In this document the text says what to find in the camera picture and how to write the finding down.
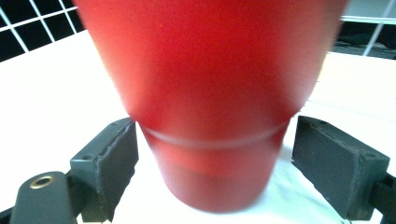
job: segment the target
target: gray plastic part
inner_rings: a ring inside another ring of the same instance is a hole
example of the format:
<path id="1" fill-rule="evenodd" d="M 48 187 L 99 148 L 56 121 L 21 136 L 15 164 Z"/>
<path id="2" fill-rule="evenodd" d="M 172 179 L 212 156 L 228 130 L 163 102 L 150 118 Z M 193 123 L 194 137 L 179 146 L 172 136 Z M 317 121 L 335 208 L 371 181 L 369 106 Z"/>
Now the gray plastic part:
<path id="1" fill-rule="evenodd" d="M 73 157 L 70 175 L 84 188 L 84 222 L 113 219 L 137 161 L 135 122 L 129 118 L 109 124 Z"/>
<path id="2" fill-rule="evenodd" d="M 386 177 L 389 157 L 330 123 L 300 116 L 292 159 L 342 218 L 371 218 L 370 193 Z"/>
<path id="3" fill-rule="evenodd" d="M 66 176 L 48 172 L 24 182 L 12 209 L 11 224 L 77 224 Z"/>

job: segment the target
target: white surface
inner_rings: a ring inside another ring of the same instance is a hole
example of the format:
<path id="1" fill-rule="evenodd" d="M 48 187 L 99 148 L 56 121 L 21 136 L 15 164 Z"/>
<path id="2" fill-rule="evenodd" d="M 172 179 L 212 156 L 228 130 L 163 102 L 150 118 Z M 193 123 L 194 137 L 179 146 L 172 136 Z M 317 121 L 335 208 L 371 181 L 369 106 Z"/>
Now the white surface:
<path id="1" fill-rule="evenodd" d="M 329 54 L 300 114 L 324 119 L 391 157 L 396 175 L 396 62 Z M 127 117 L 88 32 L 0 63 L 0 211 L 26 179 L 69 170 L 69 160 L 113 120 Z M 113 223 L 348 223 L 290 163 L 291 121 L 272 178 L 244 211 L 216 215 L 178 201 L 138 130 L 140 160 Z M 379 223 L 375 212 L 371 222 Z"/>

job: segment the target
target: red tumbler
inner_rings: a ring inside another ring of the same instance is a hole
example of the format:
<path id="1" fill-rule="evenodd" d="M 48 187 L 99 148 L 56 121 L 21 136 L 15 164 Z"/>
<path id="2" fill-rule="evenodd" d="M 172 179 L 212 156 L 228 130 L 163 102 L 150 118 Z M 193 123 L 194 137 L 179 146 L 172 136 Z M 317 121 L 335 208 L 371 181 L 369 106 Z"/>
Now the red tumbler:
<path id="1" fill-rule="evenodd" d="M 75 0 L 166 186 L 211 212 L 262 193 L 346 0 Z"/>

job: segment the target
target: black and white grid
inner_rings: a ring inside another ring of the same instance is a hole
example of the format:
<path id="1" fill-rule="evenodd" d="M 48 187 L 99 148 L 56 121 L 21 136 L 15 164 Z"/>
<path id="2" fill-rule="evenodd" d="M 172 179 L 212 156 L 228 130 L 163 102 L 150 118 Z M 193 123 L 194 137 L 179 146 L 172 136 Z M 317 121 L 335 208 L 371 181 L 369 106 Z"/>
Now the black and white grid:
<path id="1" fill-rule="evenodd" d="M 349 0 L 332 51 L 396 59 L 396 0 Z M 85 30 L 72 0 L 0 0 L 0 62 Z"/>
<path id="2" fill-rule="evenodd" d="M 71 0 L 0 1 L 0 62 L 83 30 Z"/>

